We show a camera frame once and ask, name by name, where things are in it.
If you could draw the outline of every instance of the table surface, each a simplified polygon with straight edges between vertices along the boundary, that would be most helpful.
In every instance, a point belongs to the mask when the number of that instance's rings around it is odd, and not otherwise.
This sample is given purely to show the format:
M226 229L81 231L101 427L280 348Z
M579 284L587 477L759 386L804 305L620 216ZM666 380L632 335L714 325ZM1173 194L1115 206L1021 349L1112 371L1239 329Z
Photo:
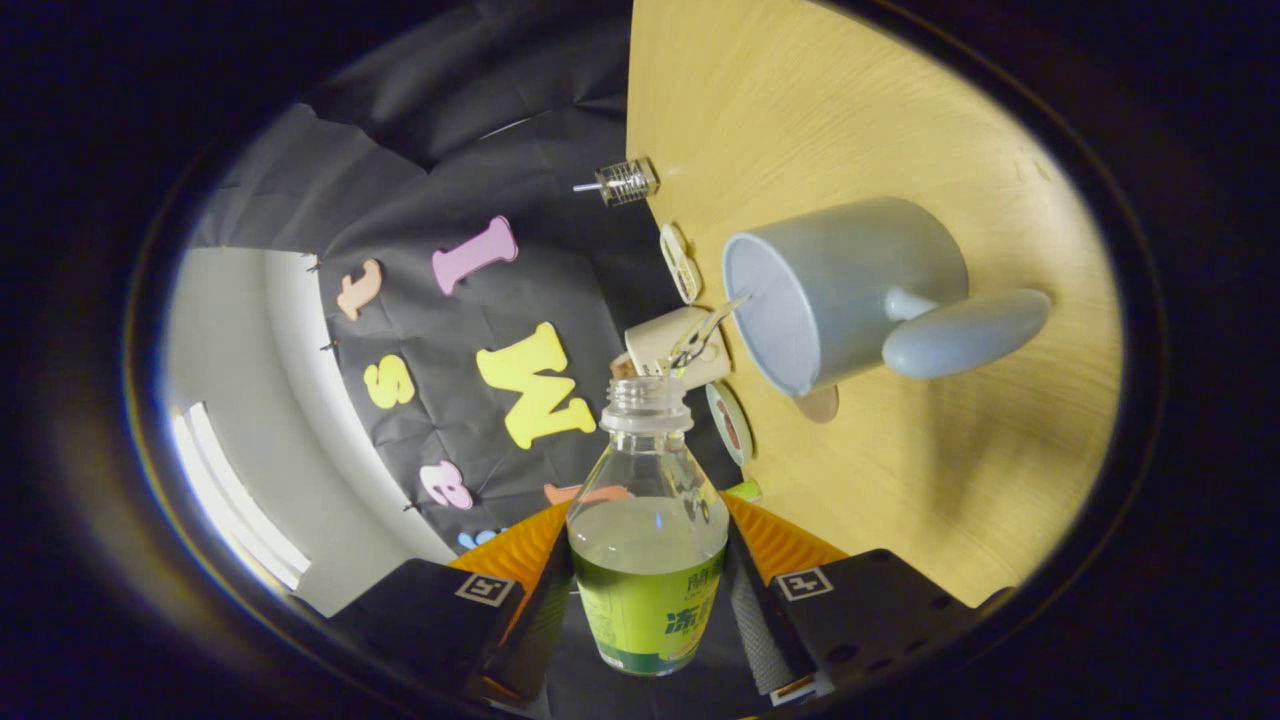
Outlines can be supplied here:
M649 206L691 245L696 305L724 301L733 232L879 196L950 229L970 292L1053 299L1016 354L929 382L869 370L840 383L822 425L726 323L726 382L751 425L745 471L763 507L850 553L887 547L968 605L1032 573L1101 468L1124 352L1100 231L1034 137L925 55L826 6L636 0L627 156L648 156L662 181Z

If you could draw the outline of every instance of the yellow-green liquid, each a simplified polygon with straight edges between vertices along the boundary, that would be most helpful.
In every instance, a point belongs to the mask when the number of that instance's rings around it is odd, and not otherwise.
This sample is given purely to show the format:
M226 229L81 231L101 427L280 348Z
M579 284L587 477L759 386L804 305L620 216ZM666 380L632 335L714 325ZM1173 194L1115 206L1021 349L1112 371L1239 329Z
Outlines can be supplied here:
M673 673L707 629L724 537L692 532L685 512L675 498L637 497L602 502L573 521L582 606L600 657L617 670Z

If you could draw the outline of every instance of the bottle label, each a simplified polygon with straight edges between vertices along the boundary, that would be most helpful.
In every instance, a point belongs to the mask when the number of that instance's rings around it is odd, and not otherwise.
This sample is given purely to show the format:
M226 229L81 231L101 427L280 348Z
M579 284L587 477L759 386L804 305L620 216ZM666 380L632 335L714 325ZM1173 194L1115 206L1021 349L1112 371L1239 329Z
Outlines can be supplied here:
M573 553L577 587L600 656L636 675L666 675L694 659L719 584L724 550L687 570L620 573Z

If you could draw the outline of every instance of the gray mug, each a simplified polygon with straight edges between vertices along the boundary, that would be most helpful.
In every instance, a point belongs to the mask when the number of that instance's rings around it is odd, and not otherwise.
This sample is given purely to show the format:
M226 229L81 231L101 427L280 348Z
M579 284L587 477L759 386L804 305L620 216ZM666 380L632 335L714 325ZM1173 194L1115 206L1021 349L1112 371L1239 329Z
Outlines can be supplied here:
M748 354L792 397L886 363L915 378L984 365L1036 337L1048 296L969 297L942 223L905 200L818 210L733 234L724 291Z

